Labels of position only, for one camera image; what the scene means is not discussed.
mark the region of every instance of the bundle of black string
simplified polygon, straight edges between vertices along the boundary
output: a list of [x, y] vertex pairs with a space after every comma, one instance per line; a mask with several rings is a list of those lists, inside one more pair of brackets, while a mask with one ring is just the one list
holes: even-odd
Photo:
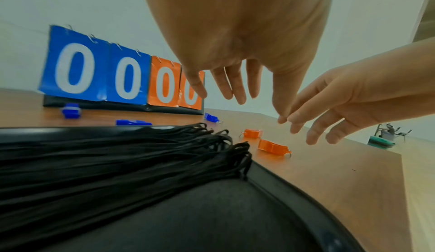
[[0, 251], [47, 246], [184, 190], [246, 176], [249, 144], [203, 123], [0, 145]]

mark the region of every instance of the blue whistle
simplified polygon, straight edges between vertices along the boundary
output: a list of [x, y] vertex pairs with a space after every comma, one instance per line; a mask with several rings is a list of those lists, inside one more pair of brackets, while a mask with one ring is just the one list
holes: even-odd
[[62, 108], [62, 114], [65, 119], [78, 119], [81, 113], [82, 110], [77, 103], [67, 103], [65, 107]]
[[218, 119], [217, 116], [212, 116], [212, 115], [209, 114], [209, 113], [205, 113], [205, 115], [204, 115], [204, 119], [207, 120], [207, 121], [213, 122], [213, 123], [217, 123], [217, 122], [219, 122], [219, 119]]
[[118, 119], [116, 121], [116, 125], [117, 126], [151, 126], [153, 124], [142, 120]]

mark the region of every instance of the finger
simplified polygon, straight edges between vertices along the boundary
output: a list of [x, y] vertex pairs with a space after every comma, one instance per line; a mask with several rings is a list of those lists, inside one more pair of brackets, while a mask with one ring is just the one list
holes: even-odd
[[196, 92], [196, 94], [198, 94], [198, 96], [201, 98], [206, 98], [207, 91], [205, 90], [204, 84], [199, 77], [199, 73], [189, 72], [188, 70], [185, 70], [184, 75], [192, 89]]
[[324, 90], [326, 86], [327, 84], [323, 76], [320, 76], [316, 80], [311, 82], [296, 96], [296, 99], [293, 101], [293, 104], [291, 105], [290, 114], [297, 111], [302, 105], [305, 104], [305, 102], [307, 102], [308, 100], [316, 96], [319, 92]]
[[287, 119], [291, 123], [304, 123], [315, 119], [325, 111], [346, 103], [352, 93], [344, 85], [329, 84], [324, 90], [305, 102]]
[[326, 129], [338, 121], [342, 120], [343, 116], [339, 115], [333, 110], [329, 110], [322, 114], [314, 121], [310, 130], [307, 133], [307, 144], [314, 145], [319, 140], [319, 137], [326, 131]]
[[291, 124], [291, 126], [290, 126], [290, 133], [291, 134], [297, 134], [297, 133], [299, 133], [304, 125], [305, 125], [305, 123]]
[[263, 65], [256, 59], [246, 60], [246, 74], [248, 78], [248, 90], [252, 99], [260, 93], [261, 72]]
[[232, 93], [234, 94], [237, 102], [240, 105], [246, 103], [246, 93], [243, 87], [243, 79], [240, 68], [242, 63], [238, 63], [229, 67], [225, 67], [225, 72], [227, 73], [228, 80], [231, 84]]
[[286, 122], [290, 114], [291, 104], [302, 83], [304, 73], [274, 73], [272, 104], [280, 115], [279, 123]]
[[326, 141], [329, 144], [337, 144], [340, 140], [345, 138], [346, 136], [361, 130], [362, 128], [347, 121], [343, 120], [342, 122], [338, 123], [332, 129], [329, 131], [329, 133], [326, 135]]
[[225, 69], [223, 67], [216, 68], [212, 69], [210, 72], [212, 73], [214, 81], [216, 82], [217, 87], [221, 91], [223, 97], [230, 100], [232, 98], [232, 90], [230, 84], [228, 83]]

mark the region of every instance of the wooden tabletop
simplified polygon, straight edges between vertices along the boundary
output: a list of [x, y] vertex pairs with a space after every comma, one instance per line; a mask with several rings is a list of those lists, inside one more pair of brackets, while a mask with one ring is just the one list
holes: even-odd
[[[43, 96], [0, 90], [0, 127], [113, 126], [116, 119], [145, 120], [153, 125], [203, 122], [202, 116], [131, 111], [83, 110], [79, 120], [65, 120], [57, 108], [43, 108]], [[249, 141], [253, 159], [302, 189], [332, 212], [368, 252], [412, 251], [401, 155], [343, 140], [329, 145], [305, 144], [276, 119], [246, 112], [206, 110], [223, 120], [208, 123], [228, 129], [234, 142]], [[258, 140], [240, 139], [244, 129], [262, 129], [263, 139], [287, 145], [292, 157], [257, 149]]]

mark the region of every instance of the floor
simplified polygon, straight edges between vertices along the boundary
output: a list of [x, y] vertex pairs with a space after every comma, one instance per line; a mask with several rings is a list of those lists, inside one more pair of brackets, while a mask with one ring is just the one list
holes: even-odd
[[398, 137], [389, 150], [402, 155], [414, 251], [435, 252], [435, 143]]

